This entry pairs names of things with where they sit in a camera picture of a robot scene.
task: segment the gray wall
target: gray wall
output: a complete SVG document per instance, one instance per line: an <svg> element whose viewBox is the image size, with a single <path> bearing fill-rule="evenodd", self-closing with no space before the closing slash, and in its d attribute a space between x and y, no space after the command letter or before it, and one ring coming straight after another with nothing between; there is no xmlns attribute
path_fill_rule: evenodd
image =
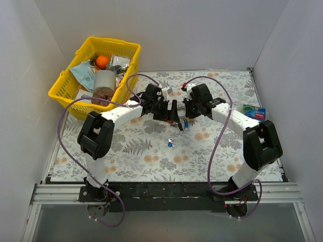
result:
<svg viewBox="0 0 323 242"><path fill-rule="evenodd" d="M140 69L253 67L288 0L35 0L70 61L91 35L142 46Z"/></svg>
<svg viewBox="0 0 323 242"><path fill-rule="evenodd" d="M323 241L323 2L289 0L256 65L284 170L297 181L317 241Z"/></svg>
<svg viewBox="0 0 323 242"><path fill-rule="evenodd" d="M66 68L33 0L0 8L0 240L19 241L62 108L47 92Z"/></svg>

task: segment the yellow plastic crate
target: yellow plastic crate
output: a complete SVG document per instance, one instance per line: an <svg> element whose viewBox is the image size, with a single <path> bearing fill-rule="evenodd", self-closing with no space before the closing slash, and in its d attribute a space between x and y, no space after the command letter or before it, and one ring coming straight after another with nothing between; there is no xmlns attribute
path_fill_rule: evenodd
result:
<svg viewBox="0 0 323 242"><path fill-rule="evenodd" d="M81 62L87 61L94 56L104 55L111 58L112 54L129 56L132 58L130 66L125 74L124 79L119 84L112 101L125 103L130 97L130 91L127 88L126 80L128 76L138 73L139 66L139 54L141 47L139 44L125 42L118 39L89 37L82 44L81 48L75 52L75 57L65 71L62 71L59 78L48 92L49 97L57 100L61 105L66 107L72 101L74 101L78 90L81 85L77 82L75 77L70 71L70 67L77 66ZM138 77L133 77L129 81L129 86L133 89L137 83ZM87 115L91 111L104 112L116 108L116 105L109 104L109 106L103 107L100 105L84 103L82 101L73 104L69 108L69 112L79 119L86 119Z"/></svg>

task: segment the orange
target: orange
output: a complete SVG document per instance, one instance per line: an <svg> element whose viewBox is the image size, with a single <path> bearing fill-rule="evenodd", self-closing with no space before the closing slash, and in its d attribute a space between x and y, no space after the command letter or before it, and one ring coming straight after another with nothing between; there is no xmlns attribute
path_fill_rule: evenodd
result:
<svg viewBox="0 0 323 242"><path fill-rule="evenodd" d="M96 58L96 65L100 67L101 69L105 69L107 64L109 63L109 58L103 55L100 55L98 58Z"/></svg>

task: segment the table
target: table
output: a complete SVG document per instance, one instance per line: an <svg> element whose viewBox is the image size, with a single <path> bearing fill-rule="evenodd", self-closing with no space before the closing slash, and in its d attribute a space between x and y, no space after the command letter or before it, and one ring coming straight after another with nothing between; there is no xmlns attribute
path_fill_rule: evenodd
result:
<svg viewBox="0 0 323 242"><path fill-rule="evenodd" d="M248 71L187 71L187 72L145 72L158 80L162 87L170 86L172 99L178 101L179 116L184 117L185 93L181 86L197 76L209 76L219 80L232 96L233 107L242 104L259 106L255 87ZM139 77L135 92L144 91L149 80ZM209 79L197 79L195 84L206 83L214 98L228 101L221 87ZM69 115L64 127L63 143L86 164L77 136L83 125ZM105 171L111 182L205 182L207 165L223 125L200 116L189 128L180 131L168 123L152 120L152 114L135 118L114 132L112 146L105 157ZM174 139L174 147L168 147L168 139ZM243 163L242 140L226 130L214 156L211 167L211 181L226 182ZM86 173L77 166L60 147L52 164L50 182L82 182ZM277 162L267 167L258 178L264 182L282 181Z"/></svg>

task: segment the toothpaste box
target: toothpaste box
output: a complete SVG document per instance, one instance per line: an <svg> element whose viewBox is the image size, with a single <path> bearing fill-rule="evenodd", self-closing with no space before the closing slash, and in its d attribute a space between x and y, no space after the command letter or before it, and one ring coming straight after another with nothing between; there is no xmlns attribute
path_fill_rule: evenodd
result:
<svg viewBox="0 0 323 242"><path fill-rule="evenodd" d="M256 107L256 106L244 104L242 106L241 112L244 115L259 121L266 120L266 109L263 107Z"/></svg>

